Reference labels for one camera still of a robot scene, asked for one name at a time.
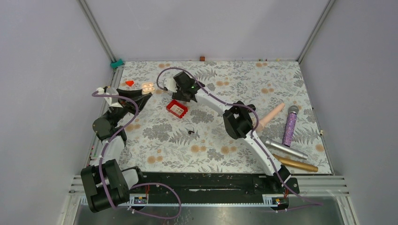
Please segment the beige earbud charging case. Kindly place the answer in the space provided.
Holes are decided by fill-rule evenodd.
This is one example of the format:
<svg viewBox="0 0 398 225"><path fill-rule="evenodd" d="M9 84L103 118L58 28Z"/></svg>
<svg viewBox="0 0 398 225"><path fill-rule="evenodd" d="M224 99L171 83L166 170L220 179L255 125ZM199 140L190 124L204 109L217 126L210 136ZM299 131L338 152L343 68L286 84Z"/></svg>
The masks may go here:
<svg viewBox="0 0 398 225"><path fill-rule="evenodd" d="M141 84L142 94L154 93L156 88L153 82L145 82Z"/></svg>

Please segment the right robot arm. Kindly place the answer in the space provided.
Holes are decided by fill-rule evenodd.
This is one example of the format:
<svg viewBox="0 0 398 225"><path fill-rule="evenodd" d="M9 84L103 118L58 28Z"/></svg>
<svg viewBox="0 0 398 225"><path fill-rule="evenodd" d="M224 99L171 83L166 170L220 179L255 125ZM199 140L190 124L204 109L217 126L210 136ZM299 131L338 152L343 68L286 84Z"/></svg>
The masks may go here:
<svg viewBox="0 0 398 225"><path fill-rule="evenodd" d="M221 115L227 134L232 139L240 140L258 158L265 174L272 176L269 180L270 189L275 193L281 193L287 188L291 173L258 137L249 112L252 112L257 120L259 118L252 108L241 101L228 103L220 99L185 71L178 73L170 82L164 84L172 92L173 99L184 102L194 101Z"/></svg>

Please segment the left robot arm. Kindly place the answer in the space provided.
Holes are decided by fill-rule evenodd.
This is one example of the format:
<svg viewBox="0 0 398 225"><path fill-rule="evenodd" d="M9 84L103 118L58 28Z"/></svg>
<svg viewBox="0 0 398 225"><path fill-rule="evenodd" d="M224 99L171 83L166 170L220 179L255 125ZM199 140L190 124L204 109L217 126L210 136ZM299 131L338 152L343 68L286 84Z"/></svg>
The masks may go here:
<svg viewBox="0 0 398 225"><path fill-rule="evenodd" d="M128 113L136 118L152 93L104 87L97 88L92 96L103 97L109 106L92 124L102 144L101 153L80 173L88 206L91 212L97 213L128 202L130 189L139 193L145 188L146 181L137 166L122 170L118 165L118 159L127 144L127 125L120 126L119 122Z"/></svg>

